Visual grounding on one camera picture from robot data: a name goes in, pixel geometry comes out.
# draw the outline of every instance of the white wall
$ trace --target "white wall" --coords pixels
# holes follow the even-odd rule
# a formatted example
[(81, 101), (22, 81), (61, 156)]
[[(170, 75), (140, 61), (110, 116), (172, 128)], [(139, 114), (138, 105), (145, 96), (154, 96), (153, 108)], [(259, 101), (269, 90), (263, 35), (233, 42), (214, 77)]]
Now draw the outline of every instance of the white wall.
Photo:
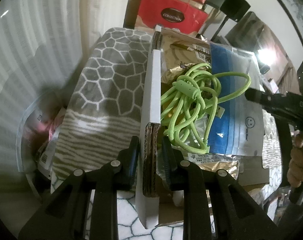
[[(290, 19), (277, 0), (246, 0), (253, 11), (274, 32), (296, 69), (303, 61), (303, 46)], [(211, 38), (220, 23), (211, 24), (204, 35)], [(219, 35), (225, 36), (236, 23), (228, 20)]]

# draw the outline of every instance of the finger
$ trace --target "finger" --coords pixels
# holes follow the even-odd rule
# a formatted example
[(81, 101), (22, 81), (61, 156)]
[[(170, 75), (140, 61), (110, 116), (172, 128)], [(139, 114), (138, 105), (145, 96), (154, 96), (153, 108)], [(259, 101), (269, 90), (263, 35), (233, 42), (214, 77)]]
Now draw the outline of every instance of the finger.
[(293, 148), (290, 151), (290, 157), (294, 160), (297, 166), (303, 168), (303, 152), (298, 148)]
[(295, 137), (295, 146), (298, 148), (303, 147), (303, 139), (300, 134)]
[(298, 167), (295, 162), (290, 162), (289, 172), (298, 180), (303, 181), (303, 169)]
[(292, 187), (299, 187), (302, 184), (290, 173), (290, 171), (287, 172), (287, 180)]

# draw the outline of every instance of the metal screw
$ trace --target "metal screw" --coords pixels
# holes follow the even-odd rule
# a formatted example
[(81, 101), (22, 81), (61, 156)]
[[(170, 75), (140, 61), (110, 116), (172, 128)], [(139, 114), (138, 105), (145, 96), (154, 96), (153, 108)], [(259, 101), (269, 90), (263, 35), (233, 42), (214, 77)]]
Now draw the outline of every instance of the metal screw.
[(118, 167), (120, 165), (120, 161), (119, 160), (114, 160), (110, 163), (111, 166), (113, 167)]
[(221, 177), (225, 177), (227, 175), (227, 171), (225, 171), (225, 170), (219, 170), (217, 173)]
[(81, 169), (77, 169), (77, 170), (74, 170), (74, 175), (75, 176), (80, 176), (80, 175), (82, 175), (83, 174), (83, 170), (81, 170)]
[(183, 167), (188, 167), (189, 164), (190, 164), (190, 162), (187, 161), (187, 160), (183, 160), (183, 161), (180, 162), (180, 165), (182, 165)]

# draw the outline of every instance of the oval logo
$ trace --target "oval logo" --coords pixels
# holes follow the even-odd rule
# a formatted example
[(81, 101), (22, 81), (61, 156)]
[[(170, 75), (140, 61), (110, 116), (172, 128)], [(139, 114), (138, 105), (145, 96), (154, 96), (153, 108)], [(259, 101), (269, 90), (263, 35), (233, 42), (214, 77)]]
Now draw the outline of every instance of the oval logo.
[(180, 23), (185, 20), (184, 14), (174, 8), (165, 8), (161, 12), (162, 17), (171, 23)]

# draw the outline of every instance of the corrugated cardboard edge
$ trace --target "corrugated cardboard edge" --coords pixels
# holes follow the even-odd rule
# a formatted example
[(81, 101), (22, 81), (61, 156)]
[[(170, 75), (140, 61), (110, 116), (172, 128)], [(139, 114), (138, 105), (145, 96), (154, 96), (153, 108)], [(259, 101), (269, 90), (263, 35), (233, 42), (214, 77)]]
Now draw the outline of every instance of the corrugated cardboard edge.
[[(137, 186), (136, 186), (136, 210), (142, 225), (145, 228), (152, 228), (158, 225), (159, 215), (159, 197), (149, 197), (144, 195), (143, 189), (148, 184), (144, 184), (144, 165), (148, 165), (150, 179), (154, 180), (156, 175), (156, 138), (157, 130), (161, 122), (161, 52), (160, 38), (161, 34), (156, 28), (152, 45), (150, 48), (146, 78), (144, 84), (144, 95), (141, 107), (141, 128), (140, 128), (140, 155), (138, 158)], [(144, 163), (145, 156), (149, 163)], [(149, 181), (150, 191), (154, 191), (154, 182)]]

